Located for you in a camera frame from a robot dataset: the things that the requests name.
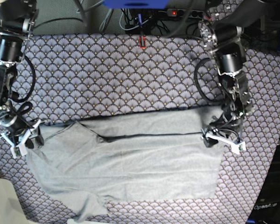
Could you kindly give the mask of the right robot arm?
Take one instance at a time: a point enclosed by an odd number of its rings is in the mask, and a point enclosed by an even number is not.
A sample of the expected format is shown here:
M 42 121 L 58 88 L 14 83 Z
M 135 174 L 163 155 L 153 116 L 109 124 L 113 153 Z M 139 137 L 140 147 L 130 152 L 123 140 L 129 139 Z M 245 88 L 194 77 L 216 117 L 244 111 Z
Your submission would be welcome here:
M 33 148 L 33 139 L 43 144 L 41 120 L 27 121 L 24 115 L 33 105 L 28 101 L 36 84 L 36 71 L 22 51 L 32 35 L 38 16 L 35 0 L 0 0 L 0 125 L 7 129 L 2 137 L 12 150 Z M 32 83 L 23 98 L 12 90 L 17 77 L 16 65 L 25 60 L 31 68 Z

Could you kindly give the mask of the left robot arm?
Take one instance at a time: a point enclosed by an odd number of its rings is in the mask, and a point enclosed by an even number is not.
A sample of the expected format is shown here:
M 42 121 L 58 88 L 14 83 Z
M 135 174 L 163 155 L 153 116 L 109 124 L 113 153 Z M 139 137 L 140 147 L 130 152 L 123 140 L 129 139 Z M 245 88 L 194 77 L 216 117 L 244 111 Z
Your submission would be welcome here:
M 206 14 L 198 29 L 210 57 L 198 62 L 194 84 L 219 106 L 202 128 L 206 147 L 239 154 L 249 140 L 278 141 L 280 131 L 280 0 L 243 0 L 222 19 Z

